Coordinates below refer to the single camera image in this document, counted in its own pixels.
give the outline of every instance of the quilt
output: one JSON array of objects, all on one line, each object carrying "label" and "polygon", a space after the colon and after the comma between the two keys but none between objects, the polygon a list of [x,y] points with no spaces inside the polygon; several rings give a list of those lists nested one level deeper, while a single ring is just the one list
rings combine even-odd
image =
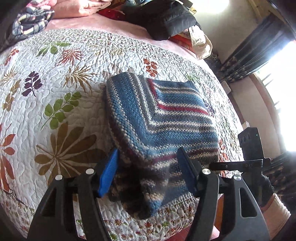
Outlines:
[{"label": "quilt", "polygon": [[[122,72],[192,81],[217,129],[219,161],[243,160],[237,139],[242,127],[210,69],[117,34],[44,31],[0,55],[0,203],[24,237],[55,175],[77,176],[113,147],[103,90],[109,77]],[[130,217],[107,196],[98,202],[112,240],[162,241],[192,223],[198,199],[182,195],[146,220]],[[78,234],[85,238],[76,196],[73,203]]]}]

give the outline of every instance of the white quilted bedspread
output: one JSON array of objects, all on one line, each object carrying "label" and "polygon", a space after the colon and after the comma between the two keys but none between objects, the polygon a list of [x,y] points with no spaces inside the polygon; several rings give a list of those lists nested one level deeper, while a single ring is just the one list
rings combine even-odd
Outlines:
[{"label": "white quilted bedspread", "polygon": [[[49,30],[3,52],[0,64],[0,203],[25,237],[53,177],[78,175],[111,149],[102,90],[121,72],[192,80],[216,124],[220,161],[242,160],[242,128],[216,77],[155,45],[99,31]],[[107,197],[99,204],[113,240],[148,241],[189,226],[197,199],[188,193],[147,220],[131,218]],[[74,205],[85,237],[75,198]]]}]

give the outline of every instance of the white wall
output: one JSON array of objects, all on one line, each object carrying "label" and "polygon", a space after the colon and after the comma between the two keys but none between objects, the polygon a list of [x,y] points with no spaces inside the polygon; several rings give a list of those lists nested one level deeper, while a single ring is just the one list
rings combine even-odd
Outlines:
[{"label": "white wall", "polygon": [[257,27],[255,13],[248,0],[229,0],[226,9],[217,14],[198,12],[199,0],[192,0],[193,3],[195,1],[197,13],[194,16],[223,63]]},{"label": "white wall", "polygon": [[250,127],[257,127],[265,157],[275,158],[281,154],[278,137],[268,109],[252,80],[247,77],[229,83],[232,95]]}]

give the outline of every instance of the dark curtain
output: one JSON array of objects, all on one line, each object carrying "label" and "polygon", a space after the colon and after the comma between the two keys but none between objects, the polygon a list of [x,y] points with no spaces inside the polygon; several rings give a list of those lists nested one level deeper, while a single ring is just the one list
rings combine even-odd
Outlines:
[{"label": "dark curtain", "polygon": [[263,171],[289,211],[296,211],[296,152],[285,152]]},{"label": "dark curtain", "polygon": [[289,27],[271,13],[225,61],[218,79],[233,82],[249,76],[293,39]]}]

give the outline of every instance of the plaid blanket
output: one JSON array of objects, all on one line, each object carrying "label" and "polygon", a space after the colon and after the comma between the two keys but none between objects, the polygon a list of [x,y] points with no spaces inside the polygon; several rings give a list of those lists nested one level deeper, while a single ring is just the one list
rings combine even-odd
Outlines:
[{"label": "plaid blanket", "polygon": [[146,219],[188,193],[177,163],[183,147],[202,166],[218,161],[216,129],[193,82],[122,73],[107,81],[110,130],[121,161],[110,199]]},{"label": "plaid blanket", "polygon": [[54,10],[39,7],[25,7],[12,24],[11,29],[5,34],[5,41],[0,46],[0,52],[13,46],[17,42],[43,30],[52,19]]}]

